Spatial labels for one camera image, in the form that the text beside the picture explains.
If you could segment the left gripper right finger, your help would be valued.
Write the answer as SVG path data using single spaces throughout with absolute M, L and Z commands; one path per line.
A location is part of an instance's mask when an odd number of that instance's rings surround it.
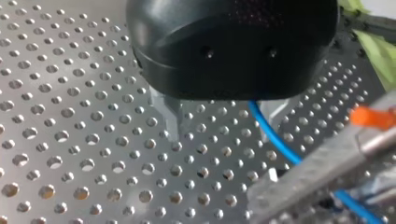
M 282 120 L 299 104 L 299 101 L 299 95 L 288 99 L 259 101 L 259 109 L 268 124 L 277 132 Z

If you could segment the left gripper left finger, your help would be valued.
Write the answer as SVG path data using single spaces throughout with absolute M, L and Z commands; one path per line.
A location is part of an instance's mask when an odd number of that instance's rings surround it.
M 171 142 L 179 141 L 180 127 L 180 100 L 172 96 L 163 94 L 149 87 L 150 101 L 155 109 L 163 115 L 166 130 L 169 132 L 168 140 Z

